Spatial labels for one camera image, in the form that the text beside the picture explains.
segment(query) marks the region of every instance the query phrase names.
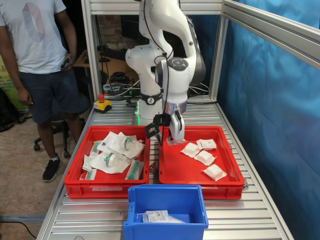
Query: black shoe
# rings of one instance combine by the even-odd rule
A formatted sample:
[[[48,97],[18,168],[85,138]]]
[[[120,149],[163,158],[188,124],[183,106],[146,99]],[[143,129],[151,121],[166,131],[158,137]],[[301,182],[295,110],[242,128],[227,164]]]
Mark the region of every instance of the black shoe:
[[[61,166],[62,162],[58,158],[58,160],[52,161],[49,160],[48,165],[45,168],[45,171],[43,173],[42,179],[44,182],[51,182],[53,179],[55,179],[57,175],[58,168]]]

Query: white sock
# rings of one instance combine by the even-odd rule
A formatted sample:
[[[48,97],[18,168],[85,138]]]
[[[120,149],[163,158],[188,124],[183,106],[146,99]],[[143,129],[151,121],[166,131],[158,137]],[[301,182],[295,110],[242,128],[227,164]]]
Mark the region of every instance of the white sock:
[[[58,156],[51,158],[52,161],[57,161],[58,159],[59,159]]]

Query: brick wall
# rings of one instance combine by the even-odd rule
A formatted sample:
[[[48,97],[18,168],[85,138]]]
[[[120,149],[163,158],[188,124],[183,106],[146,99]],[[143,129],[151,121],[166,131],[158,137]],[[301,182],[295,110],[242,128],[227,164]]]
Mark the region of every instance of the brick wall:
[[[120,15],[99,15],[99,27],[103,45],[114,50],[131,49],[139,43],[131,38],[122,36]]]

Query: red tray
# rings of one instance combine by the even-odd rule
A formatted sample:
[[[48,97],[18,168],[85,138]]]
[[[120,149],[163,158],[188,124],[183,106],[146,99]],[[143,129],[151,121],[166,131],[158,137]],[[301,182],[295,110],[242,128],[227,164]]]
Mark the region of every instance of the red tray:
[[[166,129],[164,139],[168,137]],[[219,126],[186,126],[185,144],[169,146],[164,141],[159,147],[159,181],[162,184],[201,185],[204,199],[240,199],[245,184],[236,159],[230,149],[224,131]],[[213,164],[227,176],[214,181],[203,170],[208,166],[181,152],[188,143],[197,144],[199,139],[213,139],[216,149],[208,151],[217,157]]]
[[[144,161],[140,176],[142,180],[125,180],[129,167],[120,174],[107,174],[97,169],[94,180],[79,180],[85,172],[82,169],[85,155],[89,155],[95,141],[105,139],[109,132],[136,135],[138,140],[145,141],[143,152],[136,158]],[[149,162],[150,140],[146,139],[144,126],[91,126],[87,129],[64,178],[66,192],[70,198],[127,198],[129,187],[149,183]]]

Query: blue bin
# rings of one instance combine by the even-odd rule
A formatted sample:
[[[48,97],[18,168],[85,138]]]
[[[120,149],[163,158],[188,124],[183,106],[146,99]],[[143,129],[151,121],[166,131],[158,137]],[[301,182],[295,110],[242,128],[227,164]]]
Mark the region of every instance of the blue bin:
[[[202,240],[208,228],[199,185],[140,185],[128,190],[129,212],[123,223],[125,240]],[[185,223],[144,223],[146,211],[167,210]]]

